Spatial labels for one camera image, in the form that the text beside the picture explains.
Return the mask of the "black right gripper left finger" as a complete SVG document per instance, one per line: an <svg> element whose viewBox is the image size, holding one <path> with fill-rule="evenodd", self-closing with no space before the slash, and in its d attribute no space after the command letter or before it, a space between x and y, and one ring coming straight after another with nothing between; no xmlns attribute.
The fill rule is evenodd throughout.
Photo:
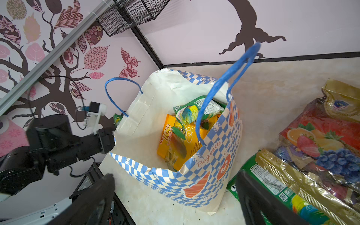
<svg viewBox="0 0 360 225"><path fill-rule="evenodd" d="M106 174L84 192L49 225L107 225L115 191L112 174Z"/></svg>

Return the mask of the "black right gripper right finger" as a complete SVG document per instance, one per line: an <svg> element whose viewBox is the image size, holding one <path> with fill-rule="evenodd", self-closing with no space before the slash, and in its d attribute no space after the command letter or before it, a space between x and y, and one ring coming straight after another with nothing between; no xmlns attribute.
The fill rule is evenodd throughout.
<svg viewBox="0 0 360 225"><path fill-rule="evenodd" d="M247 225L264 225L263 215L273 225L308 224L306 220L272 196L244 170L240 170L236 175L236 188Z"/></svg>

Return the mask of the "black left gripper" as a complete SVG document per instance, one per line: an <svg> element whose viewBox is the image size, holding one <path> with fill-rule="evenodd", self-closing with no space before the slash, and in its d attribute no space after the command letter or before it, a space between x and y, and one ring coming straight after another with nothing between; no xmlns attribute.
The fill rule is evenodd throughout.
<svg viewBox="0 0 360 225"><path fill-rule="evenodd" d="M115 146L115 138L113 135L114 131L115 129L113 127L105 127L97 131L100 140L102 154L107 154L114 148Z"/></svg>

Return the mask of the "green Fox's candy bag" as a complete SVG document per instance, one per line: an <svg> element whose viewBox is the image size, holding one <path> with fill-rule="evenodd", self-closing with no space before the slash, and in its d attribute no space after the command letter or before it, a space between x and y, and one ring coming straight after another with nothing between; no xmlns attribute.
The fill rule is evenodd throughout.
<svg viewBox="0 0 360 225"><path fill-rule="evenodd" d="M242 167L251 178L264 187L270 196L299 215L311 225L358 225L360 214L339 198L350 198L351 192L343 186L325 187L320 177L302 175L296 169L280 171L283 160L268 152L252 156Z"/></svg>

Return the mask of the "blue checkered paper bag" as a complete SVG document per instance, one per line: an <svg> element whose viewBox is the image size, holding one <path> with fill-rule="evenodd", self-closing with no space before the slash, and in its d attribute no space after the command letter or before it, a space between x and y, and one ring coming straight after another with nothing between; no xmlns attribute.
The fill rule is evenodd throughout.
<svg viewBox="0 0 360 225"><path fill-rule="evenodd" d="M124 112L110 157L167 198L215 214L243 129L228 81L240 80L260 47L250 47L220 78L169 69L152 73Z"/></svg>

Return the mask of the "yellow snack bag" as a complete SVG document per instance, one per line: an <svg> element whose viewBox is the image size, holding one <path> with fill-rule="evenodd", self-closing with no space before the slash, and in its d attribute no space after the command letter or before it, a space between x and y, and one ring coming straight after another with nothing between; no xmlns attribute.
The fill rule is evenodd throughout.
<svg viewBox="0 0 360 225"><path fill-rule="evenodd" d="M196 134L196 122L183 127L175 116L166 115L157 155L167 163L170 170L179 171L201 147Z"/></svg>

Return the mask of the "colourful spring tea candy bag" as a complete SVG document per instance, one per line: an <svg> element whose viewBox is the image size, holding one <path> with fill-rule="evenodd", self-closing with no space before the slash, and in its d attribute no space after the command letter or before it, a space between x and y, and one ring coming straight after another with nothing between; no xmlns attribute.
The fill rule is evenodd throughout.
<svg viewBox="0 0 360 225"><path fill-rule="evenodd" d="M173 107L175 117L183 127L196 122L205 98L206 96L200 96L184 105ZM202 114L201 121L223 113L225 107L226 104L211 100Z"/></svg>

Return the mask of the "red gold fruit candy bag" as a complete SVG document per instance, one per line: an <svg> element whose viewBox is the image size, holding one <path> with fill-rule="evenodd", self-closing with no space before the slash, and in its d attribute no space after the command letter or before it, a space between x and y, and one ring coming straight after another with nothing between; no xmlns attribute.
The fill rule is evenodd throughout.
<svg viewBox="0 0 360 225"><path fill-rule="evenodd" d="M354 209L360 207L360 90L329 79L279 134L274 154Z"/></svg>

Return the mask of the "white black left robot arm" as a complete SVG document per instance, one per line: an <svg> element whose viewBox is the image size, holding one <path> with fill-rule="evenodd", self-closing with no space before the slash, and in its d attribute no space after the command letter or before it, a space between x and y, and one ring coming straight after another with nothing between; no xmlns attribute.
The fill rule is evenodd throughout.
<svg viewBox="0 0 360 225"><path fill-rule="evenodd" d="M1 200L18 194L42 180L44 172L59 175L65 167L106 154L115 145L114 128L94 130L79 137L72 134L66 115L35 118L27 129L29 144L1 158ZM108 225L114 196L114 177L105 175L89 187L53 206L6 220L6 225Z"/></svg>

